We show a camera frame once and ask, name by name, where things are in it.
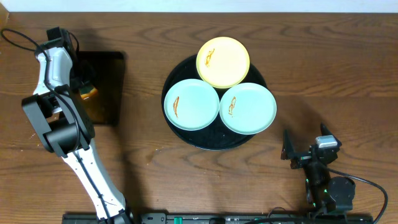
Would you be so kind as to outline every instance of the black tray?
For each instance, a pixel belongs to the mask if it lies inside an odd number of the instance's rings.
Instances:
[[[233,147],[237,147],[247,142],[251,138],[253,138],[254,134],[245,135],[238,134],[231,131],[220,118],[220,114],[217,115],[217,118],[207,127],[197,130],[197,131],[186,131],[174,126],[166,117],[164,111],[164,98],[166,97],[166,93],[169,89],[176,83],[182,80],[186,80],[189,78],[196,78],[201,80],[196,66],[197,56],[192,55],[191,57],[185,59],[183,62],[178,64],[170,73],[169,77],[166,79],[166,82],[163,86],[162,92],[162,110],[164,118],[166,119],[167,124],[169,124],[171,130],[183,141],[192,146],[199,147],[201,149],[208,150],[223,150],[223,149],[231,149]],[[266,82],[264,81],[260,72],[255,68],[254,65],[250,64],[250,69],[248,74],[244,78],[241,83],[257,83],[267,88]],[[218,97],[224,95],[224,93],[229,90],[227,89],[217,89],[215,88]]]

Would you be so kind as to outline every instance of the black cable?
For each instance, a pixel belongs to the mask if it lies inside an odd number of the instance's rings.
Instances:
[[[79,162],[79,164],[81,166],[81,169],[83,169],[83,172],[86,174],[86,177],[87,177],[88,181],[90,182],[91,186],[93,187],[95,193],[97,193],[98,198],[101,201],[101,204],[102,204],[102,206],[104,208],[106,219],[109,219],[111,217],[111,215],[109,214],[109,211],[106,208],[105,200],[104,200],[102,194],[100,193],[100,191],[97,189],[96,185],[94,184],[93,179],[90,177],[85,165],[83,164],[83,160],[81,159],[81,157],[76,152],[73,152],[73,155],[75,155],[77,161]]]
[[[317,218],[317,216],[318,216],[319,214],[321,214],[322,212],[323,212],[323,207],[322,207],[322,208],[319,208],[318,211],[315,212],[315,214],[314,214],[313,217],[312,217],[312,220],[315,220],[315,219]]]
[[[327,167],[326,165],[324,165],[323,162],[321,162],[321,160],[318,158],[318,155],[316,155],[315,158],[318,159],[318,161],[321,164],[321,166],[324,169],[328,170],[329,172],[332,172],[332,173],[335,173],[335,174],[338,174],[338,175],[342,175],[343,177],[349,177],[349,178],[352,178],[352,179],[355,179],[355,180],[362,181],[362,182],[364,182],[366,184],[369,184],[369,185],[372,185],[373,187],[378,188],[383,193],[383,195],[384,195],[383,206],[382,206],[379,214],[377,215],[376,219],[373,221],[373,224],[376,224],[381,219],[381,217],[383,216],[384,211],[386,211],[386,208],[387,208],[388,194],[387,194],[386,190],[384,190],[384,188],[382,188],[380,185],[378,185],[378,184],[376,184],[374,182],[371,182],[370,180],[366,180],[366,179],[363,179],[363,178],[360,178],[360,177],[356,177],[354,175],[346,174],[346,173],[343,173],[343,172],[340,172],[340,171],[337,171],[337,170],[334,170],[334,169],[331,169],[331,168]]]
[[[22,37],[25,37],[27,40],[31,41],[33,44],[37,45],[37,43],[34,42],[32,39],[30,39],[28,36],[26,36],[25,34],[22,34],[22,33],[18,32],[18,31],[15,31],[15,30],[12,30],[12,29],[7,29],[7,28],[2,29],[1,32],[0,32],[0,33],[1,33],[1,37],[2,37],[4,40],[6,40],[7,42],[9,42],[10,44],[12,44],[12,45],[14,45],[14,46],[16,46],[16,47],[22,48],[22,49],[24,49],[24,50],[29,50],[29,51],[35,52],[34,49],[30,49],[30,48],[27,48],[27,47],[23,47],[23,46],[18,45],[18,44],[16,44],[16,43],[12,42],[11,40],[9,40],[9,39],[3,34],[4,31],[9,31],[9,32],[13,32],[13,33],[15,33],[15,34],[18,34],[18,35],[20,35],[20,36],[22,36]]]
[[[75,35],[73,35],[71,32],[68,32],[70,35],[72,35],[72,37],[75,39],[75,41],[76,41],[76,50],[75,50],[75,52],[76,52],[76,54],[78,55],[79,54],[79,50],[80,50],[80,45],[79,45],[79,41],[77,40],[77,38],[75,37]]]
[[[269,217],[271,217],[271,215],[272,215],[272,213],[274,212],[274,210],[275,209],[283,209],[283,210],[285,210],[286,211],[286,209],[284,209],[284,208],[282,208],[282,207],[275,207],[275,208],[273,208],[269,213],[268,213],[268,215],[267,215],[267,218],[269,218]]]
[[[97,193],[98,198],[101,200],[102,206],[103,206],[104,211],[105,211],[105,214],[106,214],[106,216],[107,216],[107,219],[110,218],[110,216],[109,216],[109,211],[108,211],[108,209],[106,208],[106,205],[105,205],[105,202],[104,202],[104,199],[103,199],[101,193],[99,192],[99,190],[97,189],[95,183],[93,182],[93,180],[91,179],[89,173],[87,172],[87,169],[86,169],[86,167],[84,166],[84,164],[83,164],[83,162],[82,162],[82,159],[80,158],[80,156],[78,156],[78,155],[75,153],[75,151],[78,149],[78,147],[79,147],[79,145],[80,145],[80,125],[79,125],[77,116],[76,116],[75,112],[72,110],[71,106],[68,104],[68,102],[67,102],[64,98],[62,98],[62,96],[60,96],[60,94],[58,94],[58,93],[57,93],[53,88],[51,88],[51,86],[50,86],[50,83],[49,83],[49,68],[50,68],[50,61],[51,61],[51,60],[50,60],[50,57],[47,55],[47,53],[45,53],[45,50],[44,50],[36,41],[32,40],[30,37],[28,37],[28,36],[26,36],[26,35],[24,35],[24,34],[18,32],[18,31],[15,31],[15,30],[12,30],[12,29],[4,28],[4,29],[2,29],[2,30],[0,31],[1,37],[2,37],[4,40],[6,40],[7,42],[9,42],[10,44],[12,44],[12,45],[14,45],[14,46],[16,46],[16,47],[22,48],[22,49],[24,49],[24,50],[30,50],[30,51],[35,52],[35,50],[33,50],[33,49],[29,49],[29,48],[27,48],[27,47],[23,47],[23,46],[17,45],[17,44],[15,44],[14,42],[10,41],[6,36],[4,36],[4,34],[3,34],[4,31],[13,32],[13,33],[15,33],[15,34],[20,35],[21,37],[24,37],[25,39],[27,39],[27,40],[29,40],[30,42],[32,42],[32,43],[44,54],[45,61],[46,61],[46,63],[45,63],[45,71],[44,71],[44,85],[45,85],[45,87],[46,87],[47,89],[49,89],[49,91],[50,91],[52,94],[54,94],[60,101],[62,101],[62,103],[68,108],[68,111],[69,111],[69,112],[72,114],[72,116],[73,116],[73,120],[75,121],[75,124],[76,124],[76,143],[75,143],[75,146],[73,147],[73,148],[74,148],[74,150],[73,150],[73,155],[75,155],[75,157],[76,157],[77,161],[79,162],[81,168],[83,169],[83,172],[85,173],[85,175],[86,175],[88,181],[90,182],[90,184],[91,184],[91,186],[93,187],[94,191]]]

